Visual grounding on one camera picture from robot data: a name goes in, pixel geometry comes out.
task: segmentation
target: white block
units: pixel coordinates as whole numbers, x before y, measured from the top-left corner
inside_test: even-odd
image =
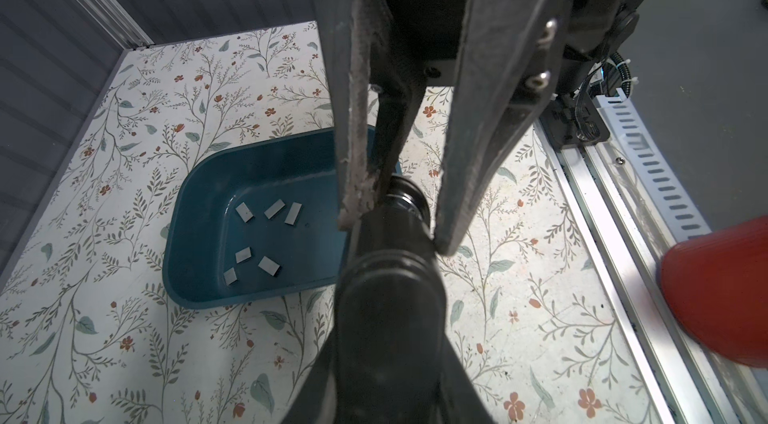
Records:
[[[301,203],[300,202],[294,202],[290,206],[290,211],[288,211],[288,216],[286,216],[286,224],[287,225],[294,225],[296,223],[296,217],[299,216],[299,211],[301,211]]]
[[[278,199],[277,201],[275,201],[275,204],[273,204],[272,206],[270,206],[269,209],[264,211],[264,216],[266,216],[267,219],[272,219],[274,215],[280,212],[280,209],[285,207],[286,207],[286,203],[284,203],[282,199]]]
[[[248,209],[248,206],[246,206],[244,202],[241,202],[240,205],[235,208],[235,210],[237,211],[237,214],[239,214],[243,219],[243,222],[248,222],[249,219],[254,217],[254,213]]]
[[[237,251],[235,253],[235,262],[236,263],[241,263],[245,259],[250,259],[250,247],[246,247],[242,251]]]
[[[227,286],[231,286],[232,283],[237,281],[237,275],[235,274],[235,268],[230,267],[224,272],[224,282]]]
[[[261,258],[261,262],[259,263],[259,267],[264,269],[264,271],[270,273],[271,275],[277,274],[277,270],[280,269],[280,265],[278,265],[275,261],[272,261],[269,257],[264,256]]]

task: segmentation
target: floral pattern surface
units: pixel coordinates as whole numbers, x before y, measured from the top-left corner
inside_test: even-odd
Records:
[[[428,90],[401,155],[432,212],[451,97]],[[189,310],[163,252],[202,159],[331,125],[314,23],[129,53],[0,292],[0,422],[279,422],[332,288]],[[498,422],[658,422],[532,131],[440,266],[446,333]]]

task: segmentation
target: orange flower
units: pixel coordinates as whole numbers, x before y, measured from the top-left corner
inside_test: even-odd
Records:
[[[235,408],[232,410],[232,417],[243,417],[243,412],[245,412],[245,404],[238,402],[235,404]]]
[[[126,351],[130,351],[134,348],[134,340],[130,338],[130,336],[123,339],[123,342],[120,343],[120,349],[125,349]]]
[[[579,406],[581,409],[586,409],[587,417],[592,419],[595,414],[594,410],[600,409],[603,406],[600,399],[595,399],[594,391],[589,388],[587,390],[579,390],[578,395],[581,397],[581,399],[578,400]]]
[[[518,394],[516,392],[509,395],[508,401],[504,401],[504,409],[509,413],[509,419],[515,422],[523,420],[525,403],[518,401]]]

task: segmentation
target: table surface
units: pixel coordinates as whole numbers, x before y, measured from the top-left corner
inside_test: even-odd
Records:
[[[0,422],[280,421],[332,288],[193,311],[160,271],[198,162],[332,125],[319,43],[304,23],[126,56],[0,294]],[[401,155],[433,213],[451,96],[428,90]],[[658,422],[532,131],[440,265],[446,333],[498,422]]]

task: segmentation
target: green leaf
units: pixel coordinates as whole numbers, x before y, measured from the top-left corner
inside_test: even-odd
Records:
[[[512,265],[514,262],[510,261],[509,259],[502,259],[501,261],[493,261],[490,266],[488,266],[488,276],[492,275],[493,273],[500,273],[503,271],[506,271]]]
[[[259,377],[250,385],[251,396],[270,411],[275,410],[275,400],[270,390],[270,378],[266,374],[260,374]]]
[[[453,306],[451,306],[451,325],[452,326],[454,323],[456,323],[458,318],[462,316],[462,311],[464,311],[464,301],[456,301],[455,303],[453,303]]]
[[[264,317],[266,318],[266,323],[277,330],[283,330],[283,327],[288,322],[287,317],[285,317],[283,314],[276,313],[274,311],[261,311],[261,314],[264,314]]]
[[[504,178],[509,178],[510,180],[512,180],[514,184],[518,183],[517,178],[514,177],[514,175],[512,174],[512,171],[510,171],[509,169],[501,167],[498,169],[498,171],[496,171],[496,174],[500,176],[504,176]]]
[[[491,298],[491,318],[496,317],[496,308],[498,307],[498,292],[501,290],[502,288],[499,287]]]
[[[40,251],[45,253],[45,260],[50,261],[51,255],[53,254],[53,245],[51,243],[43,245],[43,247],[40,248]]]
[[[45,340],[45,342],[37,349],[34,350],[30,356],[35,356],[37,354],[43,354],[46,349],[48,349],[48,346],[51,345],[51,342],[53,342],[53,338],[56,337],[56,333],[51,334],[48,336],[48,339]]]
[[[120,146],[118,149],[120,149],[121,151],[127,151],[127,150],[133,148],[134,146],[137,146],[138,144],[139,143],[137,143],[137,142],[131,142],[130,144],[127,144],[125,146]]]
[[[467,258],[472,257],[472,250],[464,245],[458,247],[458,253]]]
[[[536,391],[540,398],[542,398],[544,405],[548,409],[554,409],[554,401],[552,400],[552,395],[547,392],[539,383],[538,379],[536,379],[535,374],[533,374],[533,368],[531,368],[531,384],[533,385],[533,390]]]
[[[74,329],[79,330],[83,334],[98,334],[94,322],[88,316],[82,316],[78,323],[74,325]]]
[[[320,299],[320,296],[325,291],[325,289],[321,291],[315,291],[310,296],[310,299],[306,302],[306,313],[309,314],[312,311],[312,307],[315,305],[318,299]]]
[[[48,424],[51,421],[51,413],[48,412],[48,401],[43,404],[43,411],[40,414],[40,422],[42,424]]]
[[[228,145],[232,144],[231,142],[215,142],[214,144],[208,146],[208,151],[210,152],[216,152],[221,151],[222,149],[226,148]]]

